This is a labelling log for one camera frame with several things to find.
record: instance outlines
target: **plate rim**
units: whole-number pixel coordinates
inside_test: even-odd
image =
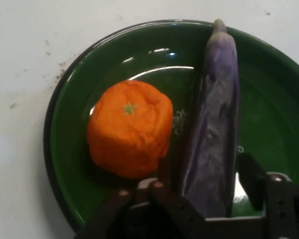
[[[123,29],[120,29],[118,31],[115,31],[102,39],[98,40],[97,42],[93,43],[90,47],[88,47],[85,51],[83,51],[72,63],[71,65],[67,68],[67,70],[64,72],[63,76],[61,77],[60,81],[56,85],[56,88],[54,89],[51,99],[48,104],[48,108],[46,111],[45,115],[45,121],[44,121],[44,130],[43,130],[43,152],[44,152],[44,161],[45,161],[45,168],[47,171],[47,175],[49,178],[49,182],[53,191],[53,194],[56,198],[56,201],[66,218],[67,222],[73,229],[73,231],[77,232],[80,229],[80,224],[77,221],[77,218],[74,216],[73,211],[71,210],[70,205],[66,202],[66,199],[64,198],[62,191],[61,191],[61,186],[57,180],[56,172],[54,169],[53,165],[53,160],[52,160],[52,152],[51,152],[51,145],[50,145],[50,134],[51,134],[51,125],[52,125],[52,118],[55,110],[56,103],[59,98],[59,94],[63,88],[63,86],[66,84],[68,77],[71,75],[72,71],[76,67],[76,65],[86,56],[88,55],[91,51],[94,50],[94,48],[102,45],[102,43],[110,40],[111,38],[114,38],[118,35],[124,34],[128,31],[134,30],[134,29],[139,29],[142,27],[147,27],[151,25],[160,25],[160,24],[173,24],[173,23],[189,23],[189,24],[200,24],[200,25],[209,25],[212,26],[212,23],[206,22],[206,21],[199,21],[199,20],[187,20],[187,19],[167,19],[167,20],[156,20],[156,21],[148,21],[148,22],[143,22],[139,24],[135,24],[129,27],[125,27]],[[228,27],[228,29],[231,29],[232,31],[238,32],[244,36],[247,36],[251,38],[252,40],[265,45],[265,48],[271,48],[273,51],[272,54],[278,55],[283,61],[285,61],[292,69],[293,71],[297,71],[299,74],[299,64],[297,64],[293,59],[291,59],[289,56],[281,52],[280,50],[276,49],[275,47],[271,46],[270,44],[248,34],[245,32],[242,32],[240,30]]]

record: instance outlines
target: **green bowl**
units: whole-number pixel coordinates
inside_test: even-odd
[[[251,152],[268,171],[299,183],[299,65],[272,46],[229,28],[236,41],[241,81],[238,151]],[[45,119],[44,156],[59,205],[77,231],[123,180],[96,167],[86,142],[90,111],[113,84],[138,79],[170,97],[177,116],[190,103],[211,24],[165,20],[135,25],[83,52],[57,85]],[[176,125],[169,157],[181,132]],[[236,187],[233,216],[257,215]]]

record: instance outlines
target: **orange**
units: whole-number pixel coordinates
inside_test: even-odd
[[[172,124],[172,102],[154,86],[136,80],[117,83],[106,90],[91,115],[91,158],[121,177],[148,177],[167,154]]]

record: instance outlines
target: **white table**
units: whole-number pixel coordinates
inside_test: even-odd
[[[136,23],[219,17],[299,63],[299,0],[0,1],[0,239],[74,236],[48,182],[42,133],[58,76],[76,56]]]

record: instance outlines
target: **eggplant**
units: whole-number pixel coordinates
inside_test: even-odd
[[[235,40],[222,20],[213,23],[201,76],[172,186],[205,218],[227,217],[235,187],[240,87]]]

